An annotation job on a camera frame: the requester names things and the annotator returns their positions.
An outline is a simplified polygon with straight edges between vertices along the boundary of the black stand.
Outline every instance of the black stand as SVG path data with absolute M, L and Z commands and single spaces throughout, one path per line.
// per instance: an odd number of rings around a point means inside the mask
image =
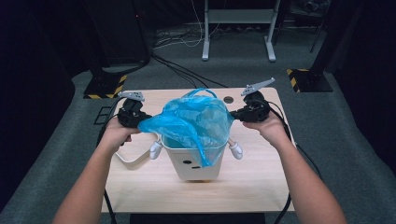
M 310 69 L 288 69 L 291 86 L 296 92 L 329 92 L 332 87 L 323 76 L 327 63 L 345 33 L 359 0 L 332 1 L 329 8 L 328 33 Z
M 331 92 L 332 87 L 322 73 L 308 69 L 288 69 L 288 76 L 295 92 Z
M 84 99 L 116 98 L 122 90 L 126 75 L 102 72 L 101 76 L 92 73 L 92 79 L 84 91 Z

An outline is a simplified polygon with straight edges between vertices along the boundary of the wooden tabletop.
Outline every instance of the wooden tabletop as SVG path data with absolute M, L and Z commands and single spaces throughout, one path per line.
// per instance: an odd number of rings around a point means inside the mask
M 233 97 L 233 102 L 227 104 L 228 109 L 233 111 L 245 105 L 241 96 L 243 89 L 211 90 L 220 99 Z M 146 99 L 142 111 L 150 115 L 160 114 L 169 100 L 189 91 L 142 91 Z M 275 89 L 263 88 L 261 92 L 267 101 L 283 110 Z M 206 183 L 181 180 L 164 149 L 156 160 L 151 160 L 147 152 L 157 138 L 155 134 L 133 135 L 132 143 L 125 143 L 111 162 L 106 190 L 113 210 L 122 213 L 282 210 L 289 190 L 276 150 L 257 131 L 245 128 L 239 120 L 233 122 L 230 137 L 244 150 L 242 160 L 235 159 L 226 147 L 218 178 Z M 108 212 L 105 201 L 102 212 Z

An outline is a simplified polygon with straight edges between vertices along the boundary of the white plastic bucket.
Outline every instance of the white plastic bucket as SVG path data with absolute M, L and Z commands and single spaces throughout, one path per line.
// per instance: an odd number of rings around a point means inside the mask
M 164 136 L 161 137 L 161 141 L 180 179 L 213 180 L 218 177 L 224 148 L 227 143 L 220 147 L 221 154 L 214 165 L 201 167 L 190 152 L 190 150 L 198 150 L 198 148 L 184 148 L 179 142 Z

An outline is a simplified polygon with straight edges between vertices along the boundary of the plastic bag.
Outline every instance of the plastic bag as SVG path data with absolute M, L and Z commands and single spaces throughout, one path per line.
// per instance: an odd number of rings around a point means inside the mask
M 212 96 L 195 95 L 207 91 Z M 196 89 L 169 101 L 163 112 L 141 121 L 143 133 L 157 133 L 191 149 L 201 167 L 216 164 L 230 136 L 233 117 L 217 95 L 208 89 Z

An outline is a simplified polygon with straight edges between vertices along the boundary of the yellow and black hazard tape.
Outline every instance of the yellow and black hazard tape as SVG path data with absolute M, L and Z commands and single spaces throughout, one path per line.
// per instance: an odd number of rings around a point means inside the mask
M 291 83 L 291 86 L 293 87 L 293 90 L 295 92 L 300 92 L 296 77 L 293 74 L 294 71 L 308 72 L 309 70 L 308 69 L 288 69 L 287 70 L 288 76 L 289 76 L 289 79 L 290 79 L 290 83 Z
M 125 79 L 127 76 L 122 76 L 120 81 L 117 85 L 117 88 L 113 92 L 106 92 L 106 93 L 88 93 L 84 94 L 84 99 L 106 99 L 106 98 L 116 98 L 118 97 L 118 93 L 122 90 L 123 84 L 125 83 Z

